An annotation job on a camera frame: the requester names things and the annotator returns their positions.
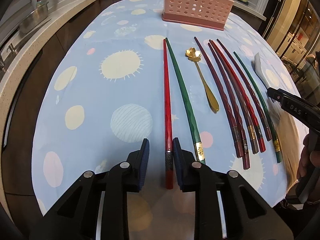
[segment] beige countertop edge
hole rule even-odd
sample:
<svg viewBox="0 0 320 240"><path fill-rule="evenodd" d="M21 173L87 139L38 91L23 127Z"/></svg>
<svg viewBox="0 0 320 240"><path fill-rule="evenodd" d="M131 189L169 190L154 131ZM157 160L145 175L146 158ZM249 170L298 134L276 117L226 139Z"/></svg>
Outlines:
<svg viewBox="0 0 320 240"><path fill-rule="evenodd" d="M33 59L46 44L46 42L74 15L80 12L82 9L90 5L96 0L75 0L70 2L56 11L53 11L49 18L51 19L47 22L36 34L25 44L22 50L18 53L17 57L9 66L7 72L5 73L2 81L0 82L0 138L3 137L4 126L6 123L6 118L9 112L9 108L18 85L23 78L24 73L30 66ZM254 11L252 8L246 5L240 4L238 2L234 3L234 6L239 7L253 14L259 18L263 17L258 12ZM2 149L2 140L0 140L0 154ZM0 176L0 201L2 206L8 214L8 206L4 197L4 190L2 184L2 177Z"/></svg>

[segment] silver screw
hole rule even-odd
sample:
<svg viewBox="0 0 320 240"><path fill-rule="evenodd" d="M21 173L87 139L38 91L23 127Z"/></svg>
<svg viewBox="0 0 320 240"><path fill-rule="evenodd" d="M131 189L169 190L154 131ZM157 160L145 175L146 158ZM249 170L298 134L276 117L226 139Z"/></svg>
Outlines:
<svg viewBox="0 0 320 240"><path fill-rule="evenodd" d="M130 163L128 163L128 162L120 163L120 167L123 169L128 168L129 166L130 166Z"/></svg>
<svg viewBox="0 0 320 240"><path fill-rule="evenodd" d="M86 171L86 172L83 174L83 176L84 176L85 178L91 178L92 175L93 175L92 171Z"/></svg>
<svg viewBox="0 0 320 240"><path fill-rule="evenodd" d="M200 168L201 167L201 163L200 162L193 162L191 165L194 168Z"/></svg>
<svg viewBox="0 0 320 240"><path fill-rule="evenodd" d="M229 171L230 177L236 178L236 177L238 177L238 175L239 175L239 173L237 171L234 171L234 170Z"/></svg>

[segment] human hand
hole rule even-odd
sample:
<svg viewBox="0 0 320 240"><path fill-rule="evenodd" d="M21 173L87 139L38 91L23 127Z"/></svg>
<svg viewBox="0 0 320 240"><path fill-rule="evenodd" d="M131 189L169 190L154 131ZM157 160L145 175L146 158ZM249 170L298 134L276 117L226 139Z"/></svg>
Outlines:
<svg viewBox="0 0 320 240"><path fill-rule="evenodd" d="M304 148L301 152L301 157L299 161L298 171L297 171L297 179L304 177L307 174L308 164L311 162L315 167L320 167L320 151L308 151L309 145L309 135L303 140ZM316 183L315 189L309 195L308 201L315 202L320 199L320 179Z"/></svg>

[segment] polka dot tablecloth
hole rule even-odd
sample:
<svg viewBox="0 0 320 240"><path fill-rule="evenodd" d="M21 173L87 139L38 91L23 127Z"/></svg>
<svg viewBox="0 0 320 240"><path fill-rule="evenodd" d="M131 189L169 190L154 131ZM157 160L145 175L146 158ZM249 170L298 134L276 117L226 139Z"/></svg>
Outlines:
<svg viewBox="0 0 320 240"><path fill-rule="evenodd" d="M123 0L105 9L72 45L53 75L38 116L32 152L32 182L42 213L84 171L110 170L126 160L130 152L140 149L143 138L148 138L145 186L139 194L128 195L131 239L193 239L194 194L182 193L176 184L173 190L164 188L165 37L172 45L188 90L207 165L220 172L239 171L271 206L285 196L286 172L283 163L276 163L272 141L265 140L264 153L253 155L249 150L251 168L244 171L242 160L236 158L227 116L210 70L202 58L199 66L220 105L217 114L210 110L197 69L185 57L185 51L197 48L194 36L211 59L208 39L219 38L230 52L236 51L275 113L275 126L280 106L267 98L265 86L251 67L253 57L259 52L270 86L299 95L287 70L271 47L240 17L230 13L224 31L163 22L163 1ZM168 62L173 136L179 137L183 149L193 152L170 57ZM222 80L215 61L212 63ZM295 125L302 142L307 130L298 121Z"/></svg>

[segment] green chopstick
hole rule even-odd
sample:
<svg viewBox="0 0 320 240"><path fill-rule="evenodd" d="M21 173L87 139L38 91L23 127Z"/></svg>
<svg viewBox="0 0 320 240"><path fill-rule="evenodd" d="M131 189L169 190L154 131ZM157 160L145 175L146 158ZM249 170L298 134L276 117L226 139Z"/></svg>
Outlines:
<svg viewBox="0 0 320 240"><path fill-rule="evenodd" d="M276 151L276 159L277 159L277 163L280 163L282 161L282 151L281 151L281 145L280 145L280 141L278 139L278 135L276 132L275 127L273 126L273 122L271 120L267 105L260 93L260 90L257 86L257 84L255 83L254 79L252 78L250 72L248 71L247 67L244 65L244 63L242 62L242 60L240 59L240 57L238 56L238 54L234 51L233 54L235 54L236 58L238 59L238 61L240 62L241 66L243 67L244 71L247 73L247 76L249 77L254 90L256 91L258 98L260 100L260 103L262 105L263 111L266 115L270 130L271 130L271 136L272 136L272 140L273 140L273 145L275 147L275 151Z"/></svg>
<svg viewBox="0 0 320 240"><path fill-rule="evenodd" d="M177 60L173 54L171 45L169 43L168 38L165 38L165 41L167 42L167 46L168 46L168 50L169 50L169 54L173 63L173 67L174 67L174 71L176 73L177 76L177 80L179 83L179 87L180 87L180 91L181 91L181 95L182 95L182 99L183 99L183 103L184 103L184 107L186 109L187 112L187 117L188 117L188 122L189 122L189 127L190 127L190 131L191 131L191 136L192 136L192 141L193 141L193 145L195 147L195 151L196 151L196 158L197 161L205 164L205 158L204 158L204 153L203 153L203 148L202 148L202 143L201 143L201 139L200 139L200 134L199 134L199 130L197 127L197 123L196 123L196 118L195 115L193 114L193 110L192 110L192 106L189 100L189 96L188 96L188 92L186 89L186 86L184 84Z"/></svg>

